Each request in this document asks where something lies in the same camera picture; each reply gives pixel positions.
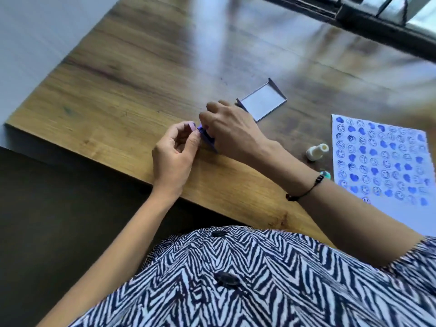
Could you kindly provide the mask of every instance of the forearm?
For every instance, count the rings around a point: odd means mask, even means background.
[[[112,244],[38,324],[63,327],[129,280],[176,198],[152,192]]]
[[[257,170],[291,195],[300,196],[313,186],[318,172],[277,142],[267,149],[262,155],[269,158],[255,159]],[[327,179],[298,202],[335,246],[373,266],[390,263],[422,240],[419,233]]]

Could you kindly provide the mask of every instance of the dark floor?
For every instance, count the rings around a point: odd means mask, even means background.
[[[150,187],[49,166],[0,148],[0,321],[34,326],[105,250]],[[154,243],[236,222],[178,200]]]

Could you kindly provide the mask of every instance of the sheet of paper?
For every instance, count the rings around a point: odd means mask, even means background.
[[[334,181],[424,235],[436,236],[436,185],[424,131],[332,115]]]

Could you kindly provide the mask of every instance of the person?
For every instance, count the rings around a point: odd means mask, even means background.
[[[244,110],[210,102],[199,118],[219,153],[299,198],[339,250],[286,231],[211,227],[161,242],[137,272],[198,149],[199,131],[181,122],[153,150],[149,198],[38,326],[436,325],[436,238],[332,181],[314,186],[319,173]]]

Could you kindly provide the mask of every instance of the hand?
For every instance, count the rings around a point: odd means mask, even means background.
[[[260,131],[253,117],[226,101],[209,102],[200,113],[202,127],[215,138],[215,149],[223,155],[248,164],[270,140]]]
[[[153,191],[177,199],[191,172],[200,143],[200,132],[192,121],[172,125],[156,143],[153,156]]]

